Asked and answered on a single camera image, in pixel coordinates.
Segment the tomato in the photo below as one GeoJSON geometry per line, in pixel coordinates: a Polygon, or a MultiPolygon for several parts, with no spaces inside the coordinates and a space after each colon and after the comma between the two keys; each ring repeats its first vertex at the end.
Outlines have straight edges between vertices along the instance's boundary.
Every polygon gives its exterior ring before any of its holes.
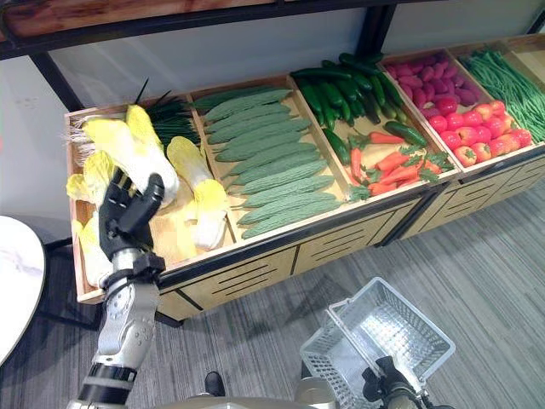
{"type": "Polygon", "coordinates": [[[437,130],[438,133],[445,131],[449,126],[449,124],[446,122],[446,118],[441,115],[435,115],[434,117],[431,117],[428,121],[429,124],[432,125],[432,128],[437,130]]]}

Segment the robotic hand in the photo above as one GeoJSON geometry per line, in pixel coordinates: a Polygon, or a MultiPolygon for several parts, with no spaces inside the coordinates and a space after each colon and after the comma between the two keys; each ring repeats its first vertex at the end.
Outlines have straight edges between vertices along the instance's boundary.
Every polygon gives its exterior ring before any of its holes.
{"type": "Polygon", "coordinates": [[[426,394],[418,396],[407,378],[396,369],[391,356],[376,360],[376,364],[384,376],[378,377],[370,368],[364,371],[364,397],[369,402],[382,400],[381,409],[454,409],[452,406],[434,406],[426,394]]]}
{"type": "Polygon", "coordinates": [[[164,259],[152,252],[148,222],[164,196],[161,176],[152,174],[144,193],[117,169],[99,210],[100,247],[113,264],[100,281],[106,293],[106,322],[89,375],[83,380],[75,409],[121,409],[150,348],[158,305],[158,275],[164,259]]]}

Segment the vegetable leaf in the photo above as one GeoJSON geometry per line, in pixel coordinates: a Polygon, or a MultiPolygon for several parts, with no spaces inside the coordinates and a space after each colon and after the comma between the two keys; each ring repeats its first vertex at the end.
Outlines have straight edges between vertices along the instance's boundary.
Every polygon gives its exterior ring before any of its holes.
{"type": "Polygon", "coordinates": [[[365,186],[351,186],[350,187],[350,194],[349,194],[349,201],[350,202],[356,202],[358,200],[366,200],[370,198],[371,193],[369,189],[365,186]]]}
{"type": "Polygon", "coordinates": [[[369,177],[369,183],[377,183],[382,176],[382,172],[378,169],[369,169],[365,174],[369,177]]]}
{"type": "Polygon", "coordinates": [[[408,147],[401,147],[399,152],[402,155],[412,155],[414,152],[420,151],[422,148],[417,145],[410,145],[408,147]]]}
{"type": "Polygon", "coordinates": [[[435,175],[430,169],[422,168],[418,171],[418,175],[423,181],[436,182],[439,180],[439,176],[435,175]]]}
{"type": "Polygon", "coordinates": [[[402,164],[401,166],[404,166],[404,167],[412,166],[413,164],[417,164],[418,162],[420,162],[421,159],[422,159],[421,155],[415,155],[411,157],[407,162],[402,164]]]}

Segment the wooden crate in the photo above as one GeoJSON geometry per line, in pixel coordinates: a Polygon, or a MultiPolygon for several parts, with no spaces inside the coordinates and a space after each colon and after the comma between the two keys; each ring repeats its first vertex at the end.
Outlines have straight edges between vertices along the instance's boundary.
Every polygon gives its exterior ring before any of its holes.
{"type": "MultiPolygon", "coordinates": [[[[465,69],[465,67],[460,64],[460,62],[456,59],[456,57],[460,55],[465,55],[467,52],[470,52],[470,50],[478,49],[480,48],[480,45],[478,44],[469,44],[464,46],[457,46],[457,47],[451,47],[449,49],[430,49],[425,50],[418,53],[413,54],[407,54],[407,55],[394,55],[394,56],[388,56],[382,61],[382,65],[385,66],[387,64],[391,63],[401,63],[401,62],[407,62],[411,60],[415,60],[418,58],[425,57],[427,55],[436,55],[437,53],[442,53],[446,56],[446,58],[449,60],[449,62],[456,66],[458,68],[458,72],[465,78],[466,81],[473,83],[476,87],[479,88],[481,91],[481,95],[479,100],[471,107],[462,107],[461,105],[458,106],[457,111],[459,113],[464,113],[467,111],[470,111],[478,104],[488,103],[494,100],[494,98],[491,97],[491,95],[484,89],[475,79],[473,76],[468,72],[468,70],[465,69]]],[[[485,170],[491,168],[492,166],[495,166],[502,161],[509,160],[512,158],[516,158],[519,155],[526,154],[529,151],[532,151],[536,148],[539,148],[544,145],[544,143],[534,144],[532,143],[528,147],[523,147],[519,149],[518,151],[508,153],[506,155],[502,155],[497,158],[493,158],[491,160],[487,160],[485,162],[482,162],[480,164],[474,164],[473,166],[465,167],[463,166],[460,161],[456,158],[454,153],[450,151],[450,149],[445,145],[445,143],[441,140],[439,134],[437,131],[431,126],[431,124],[424,118],[422,113],[418,110],[418,108],[415,106],[415,104],[410,100],[408,95],[401,89],[398,82],[395,81],[387,72],[386,75],[388,79],[390,79],[399,93],[401,94],[402,98],[404,98],[405,103],[410,108],[410,110],[413,112],[414,117],[416,120],[422,124],[424,129],[427,131],[427,133],[433,135],[433,137],[437,140],[437,143],[446,151],[450,153],[450,158],[452,161],[456,164],[456,166],[460,169],[460,176],[471,176],[476,175],[480,172],[484,172],[485,170]]]]}

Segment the drawer front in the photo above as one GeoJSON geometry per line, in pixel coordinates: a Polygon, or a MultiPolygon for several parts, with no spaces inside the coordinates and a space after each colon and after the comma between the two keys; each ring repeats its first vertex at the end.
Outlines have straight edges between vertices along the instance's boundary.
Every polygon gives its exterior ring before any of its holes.
{"type": "Polygon", "coordinates": [[[187,301],[187,296],[183,291],[174,290],[159,297],[157,311],[173,320],[180,321],[198,314],[201,310],[187,301]]]}
{"type": "Polygon", "coordinates": [[[207,274],[178,287],[200,308],[210,309],[287,279],[295,258],[295,247],[262,256],[237,267],[207,274]]]}
{"type": "Polygon", "coordinates": [[[407,215],[419,199],[396,206],[389,211],[368,216],[330,230],[300,244],[294,274],[300,274],[322,264],[346,256],[354,251],[374,245],[407,215]]]}

